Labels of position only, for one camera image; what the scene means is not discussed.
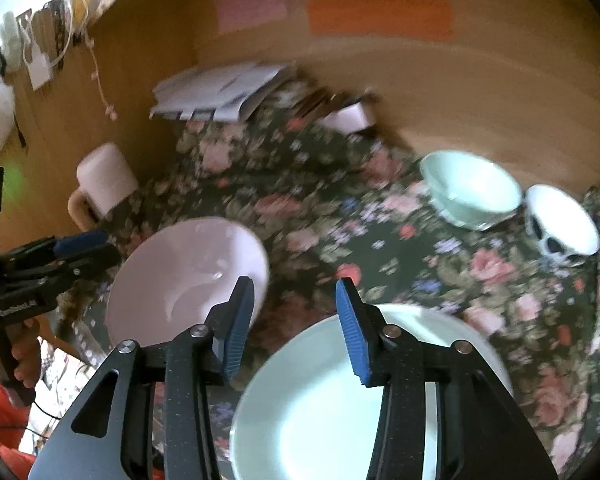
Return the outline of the left hand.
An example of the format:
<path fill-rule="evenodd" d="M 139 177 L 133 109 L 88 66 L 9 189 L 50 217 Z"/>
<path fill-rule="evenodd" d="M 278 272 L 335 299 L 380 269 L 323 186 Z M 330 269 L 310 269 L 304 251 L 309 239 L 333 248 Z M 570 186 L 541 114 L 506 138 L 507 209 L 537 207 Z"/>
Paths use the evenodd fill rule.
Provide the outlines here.
<path fill-rule="evenodd" d="M 26 389 L 33 389 L 41 376 L 39 334 L 38 320 L 30 318 L 23 323 L 23 330 L 12 344 L 12 357 L 17 361 L 15 376 Z"/>

